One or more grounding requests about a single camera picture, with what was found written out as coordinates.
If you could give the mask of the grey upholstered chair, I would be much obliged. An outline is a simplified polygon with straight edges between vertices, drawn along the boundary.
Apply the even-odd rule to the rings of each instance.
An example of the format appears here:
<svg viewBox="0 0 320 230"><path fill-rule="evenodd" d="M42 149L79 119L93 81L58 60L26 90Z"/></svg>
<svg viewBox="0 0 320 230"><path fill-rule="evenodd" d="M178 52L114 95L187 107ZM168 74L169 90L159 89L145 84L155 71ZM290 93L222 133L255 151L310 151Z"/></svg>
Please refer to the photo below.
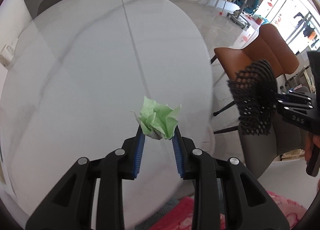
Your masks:
<svg viewBox="0 0 320 230"><path fill-rule="evenodd" d="M245 165L248 170L259 178L279 155L305 147L307 132L299 127L283 121L275 113L272 118L270 133L267 135L246 135L238 127Z"/></svg>

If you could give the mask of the teal office chair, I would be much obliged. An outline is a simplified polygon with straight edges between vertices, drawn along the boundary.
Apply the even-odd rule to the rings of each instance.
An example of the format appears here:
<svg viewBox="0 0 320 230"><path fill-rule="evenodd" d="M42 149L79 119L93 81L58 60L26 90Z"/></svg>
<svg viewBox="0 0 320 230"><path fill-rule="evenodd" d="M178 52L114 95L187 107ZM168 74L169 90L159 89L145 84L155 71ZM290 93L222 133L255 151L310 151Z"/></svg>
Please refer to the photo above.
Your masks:
<svg viewBox="0 0 320 230"><path fill-rule="evenodd" d="M240 9L235 10L232 14L228 13L227 17L239 25L242 29L247 29L251 26L251 24L247 21L247 19L244 18L242 14L253 14L258 7L259 0L237 0L236 4L240 6Z"/></svg>

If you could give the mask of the orange leather chair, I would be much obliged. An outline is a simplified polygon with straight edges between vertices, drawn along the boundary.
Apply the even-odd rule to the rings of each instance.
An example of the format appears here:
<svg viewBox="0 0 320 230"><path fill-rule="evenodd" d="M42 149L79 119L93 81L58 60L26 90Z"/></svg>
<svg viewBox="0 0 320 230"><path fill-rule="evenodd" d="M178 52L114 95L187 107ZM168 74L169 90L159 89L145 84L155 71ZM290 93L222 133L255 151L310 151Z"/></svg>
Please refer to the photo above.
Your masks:
<svg viewBox="0 0 320 230"><path fill-rule="evenodd" d="M299 66L298 58L272 24L262 25L257 38L246 47L242 49L219 47L215 48L214 53L211 61L219 60L229 80L234 80L235 73L258 60L267 60L270 63L276 79L281 75L292 74ZM236 106L234 100L213 115L217 116L232 106ZM234 127L218 130L216 133L236 131L238 127L240 123Z"/></svg>

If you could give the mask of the black foam net sleeve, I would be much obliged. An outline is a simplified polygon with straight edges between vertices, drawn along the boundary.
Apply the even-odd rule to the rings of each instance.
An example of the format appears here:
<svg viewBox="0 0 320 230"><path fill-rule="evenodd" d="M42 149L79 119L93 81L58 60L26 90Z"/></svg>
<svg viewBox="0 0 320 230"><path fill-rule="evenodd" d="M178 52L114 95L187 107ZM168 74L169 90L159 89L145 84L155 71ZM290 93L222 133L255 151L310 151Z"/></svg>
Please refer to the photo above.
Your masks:
<svg viewBox="0 0 320 230"><path fill-rule="evenodd" d="M267 60L252 62L238 71L228 87L240 114L244 135L268 135L276 111L277 81Z"/></svg>

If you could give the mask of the green paper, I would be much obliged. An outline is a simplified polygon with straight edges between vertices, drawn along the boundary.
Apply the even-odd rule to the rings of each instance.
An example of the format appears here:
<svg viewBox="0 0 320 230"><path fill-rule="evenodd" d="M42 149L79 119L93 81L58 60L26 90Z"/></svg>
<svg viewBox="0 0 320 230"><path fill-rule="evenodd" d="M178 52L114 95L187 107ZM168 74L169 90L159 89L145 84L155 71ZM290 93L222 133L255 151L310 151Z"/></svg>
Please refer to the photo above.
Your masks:
<svg viewBox="0 0 320 230"><path fill-rule="evenodd" d="M179 105L172 109L168 105L161 105L144 96L139 115L135 111L132 111L132 113L145 136L155 140L171 140L178 125L181 108L182 106Z"/></svg>

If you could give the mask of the white stool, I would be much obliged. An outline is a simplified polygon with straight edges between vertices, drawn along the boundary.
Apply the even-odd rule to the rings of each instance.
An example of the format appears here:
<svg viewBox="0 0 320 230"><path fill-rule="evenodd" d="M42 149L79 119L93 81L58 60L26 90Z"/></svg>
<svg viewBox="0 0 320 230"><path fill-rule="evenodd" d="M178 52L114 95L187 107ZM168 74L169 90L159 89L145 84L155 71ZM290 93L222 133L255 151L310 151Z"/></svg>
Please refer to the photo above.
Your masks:
<svg viewBox="0 0 320 230"><path fill-rule="evenodd" d="M226 6L227 0L209 0L206 6L212 6L214 8L224 9Z"/></svg>

